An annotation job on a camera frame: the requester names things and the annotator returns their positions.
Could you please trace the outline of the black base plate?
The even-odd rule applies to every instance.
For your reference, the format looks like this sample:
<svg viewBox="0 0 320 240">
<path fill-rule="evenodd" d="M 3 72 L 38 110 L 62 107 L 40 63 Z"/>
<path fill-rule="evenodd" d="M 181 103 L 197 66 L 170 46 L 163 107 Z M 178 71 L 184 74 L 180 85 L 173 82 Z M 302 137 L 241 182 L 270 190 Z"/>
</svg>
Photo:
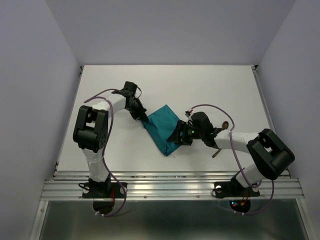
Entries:
<svg viewBox="0 0 320 240">
<path fill-rule="evenodd" d="M 216 181 L 211 195 L 217 199 L 224 198 L 240 198 L 246 197 L 259 197 L 260 192 L 254 191 L 250 187 L 243 187 L 240 183 L 232 181 Z"/>
<path fill-rule="evenodd" d="M 79 183 L 82 190 L 83 199 L 124 199 L 125 193 L 121 186 L 116 182 L 111 182 L 105 189 L 98 191 L 91 190 L 89 183 Z"/>
</svg>

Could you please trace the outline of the brown wooden spoon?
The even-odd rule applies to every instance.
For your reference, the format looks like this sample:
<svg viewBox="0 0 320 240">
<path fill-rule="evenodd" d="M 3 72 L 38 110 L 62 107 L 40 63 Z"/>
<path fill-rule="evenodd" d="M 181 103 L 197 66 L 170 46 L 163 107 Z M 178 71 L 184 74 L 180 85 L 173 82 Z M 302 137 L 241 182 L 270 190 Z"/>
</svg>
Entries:
<svg viewBox="0 0 320 240">
<path fill-rule="evenodd" d="M 221 127 L 223 130 L 227 130 L 229 128 L 229 122 L 228 121 L 224 121 L 222 123 L 222 127 Z"/>
</svg>

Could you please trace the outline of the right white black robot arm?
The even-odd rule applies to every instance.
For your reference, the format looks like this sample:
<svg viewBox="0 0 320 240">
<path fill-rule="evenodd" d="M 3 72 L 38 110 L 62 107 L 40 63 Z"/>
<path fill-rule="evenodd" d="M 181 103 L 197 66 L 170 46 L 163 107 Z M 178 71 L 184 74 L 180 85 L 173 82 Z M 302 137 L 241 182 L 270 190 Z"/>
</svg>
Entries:
<svg viewBox="0 0 320 240">
<path fill-rule="evenodd" d="M 235 195 L 242 195 L 264 179 L 276 180 L 295 160 L 293 152 L 268 128 L 243 133 L 213 127 L 211 123 L 190 125 L 179 120 L 167 139 L 189 146 L 193 140 L 202 140 L 209 148 L 232 150 L 239 167 L 239 173 L 230 181 L 231 192 Z"/>
</svg>

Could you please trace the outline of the aluminium frame rail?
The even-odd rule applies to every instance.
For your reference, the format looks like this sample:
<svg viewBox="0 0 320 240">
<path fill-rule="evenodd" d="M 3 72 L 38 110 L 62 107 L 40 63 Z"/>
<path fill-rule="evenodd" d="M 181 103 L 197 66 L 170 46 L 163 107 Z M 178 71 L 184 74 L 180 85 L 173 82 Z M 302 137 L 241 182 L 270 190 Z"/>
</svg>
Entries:
<svg viewBox="0 0 320 240">
<path fill-rule="evenodd" d="M 233 171 L 118 171 L 115 177 L 127 183 L 127 200 L 212 200 L 211 192 L 216 182 L 228 181 Z M 56 171 L 44 182 L 40 199 L 42 201 L 81 201 L 82 189 L 79 183 L 87 181 L 86 171 Z M 285 172 L 274 184 L 264 180 L 259 187 L 260 199 L 303 199 L 305 197 L 300 181 L 290 178 Z"/>
</svg>

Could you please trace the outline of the teal cloth napkin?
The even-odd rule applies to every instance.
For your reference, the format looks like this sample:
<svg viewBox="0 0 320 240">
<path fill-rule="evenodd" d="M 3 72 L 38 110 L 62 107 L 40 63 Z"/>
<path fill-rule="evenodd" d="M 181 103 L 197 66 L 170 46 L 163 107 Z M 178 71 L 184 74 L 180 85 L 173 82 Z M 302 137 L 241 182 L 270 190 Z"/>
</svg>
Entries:
<svg viewBox="0 0 320 240">
<path fill-rule="evenodd" d="M 148 121 L 143 121 L 142 125 L 151 136 L 159 151 L 165 156 L 169 156 L 181 145 L 168 142 L 168 138 L 174 132 L 179 117 L 166 104 L 148 116 Z"/>
</svg>

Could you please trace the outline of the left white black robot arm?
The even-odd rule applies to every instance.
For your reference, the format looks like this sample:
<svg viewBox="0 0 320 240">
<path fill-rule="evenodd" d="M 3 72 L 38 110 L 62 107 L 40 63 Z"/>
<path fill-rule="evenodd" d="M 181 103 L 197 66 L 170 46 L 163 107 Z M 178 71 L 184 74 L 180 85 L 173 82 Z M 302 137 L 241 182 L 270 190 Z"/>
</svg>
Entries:
<svg viewBox="0 0 320 240">
<path fill-rule="evenodd" d="M 73 141 L 82 149 L 89 168 L 89 183 L 93 183 L 94 191 L 100 197 L 111 193 L 111 184 L 107 178 L 111 175 L 105 167 L 103 155 L 111 135 L 115 113 L 127 110 L 135 121 L 146 122 L 148 117 L 136 92 L 141 89 L 134 85 L 123 89 L 111 89 L 107 97 L 97 94 L 85 102 L 101 100 L 88 106 L 82 105 L 77 114 L 73 131 Z"/>
</svg>

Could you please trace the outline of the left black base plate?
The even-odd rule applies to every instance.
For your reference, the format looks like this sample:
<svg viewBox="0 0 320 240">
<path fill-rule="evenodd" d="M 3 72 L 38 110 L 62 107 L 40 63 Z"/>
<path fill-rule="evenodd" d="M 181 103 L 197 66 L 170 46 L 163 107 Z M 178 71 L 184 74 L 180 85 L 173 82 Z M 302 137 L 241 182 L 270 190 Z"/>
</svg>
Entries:
<svg viewBox="0 0 320 240">
<path fill-rule="evenodd" d="M 91 190 L 89 183 L 79 183 L 82 190 L 83 199 L 124 199 L 125 193 L 121 186 L 116 182 L 111 182 L 105 189 L 98 191 Z"/>
</svg>

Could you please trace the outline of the brown wooden fork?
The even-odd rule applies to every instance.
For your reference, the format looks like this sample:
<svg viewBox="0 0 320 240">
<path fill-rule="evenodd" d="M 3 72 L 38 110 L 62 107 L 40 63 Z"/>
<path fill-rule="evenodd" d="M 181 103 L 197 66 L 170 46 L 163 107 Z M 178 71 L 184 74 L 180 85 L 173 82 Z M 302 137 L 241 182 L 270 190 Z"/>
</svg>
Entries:
<svg viewBox="0 0 320 240">
<path fill-rule="evenodd" d="M 215 158 L 220 152 L 221 152 L 222 149 L 218 149 L 213 155 L 212 155 L 212 158 Z"/>
</svg>

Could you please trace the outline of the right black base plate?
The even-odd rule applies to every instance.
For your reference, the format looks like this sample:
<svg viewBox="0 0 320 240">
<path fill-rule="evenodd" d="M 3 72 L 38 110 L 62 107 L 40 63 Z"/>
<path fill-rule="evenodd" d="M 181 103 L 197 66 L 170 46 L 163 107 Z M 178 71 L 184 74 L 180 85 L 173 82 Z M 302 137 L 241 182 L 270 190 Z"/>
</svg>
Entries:
<svg viewBox="0 0 320 240">
<path fill-rule="evenodd" d="M 216 181 L 211 195 L 217 199 L 224 198 L 240 198 L 246 197 L 259 197 L 260 192 L 254 191 L 250 187 L 243 187 L 240 183 L 232 181 Z"/>
</svg>

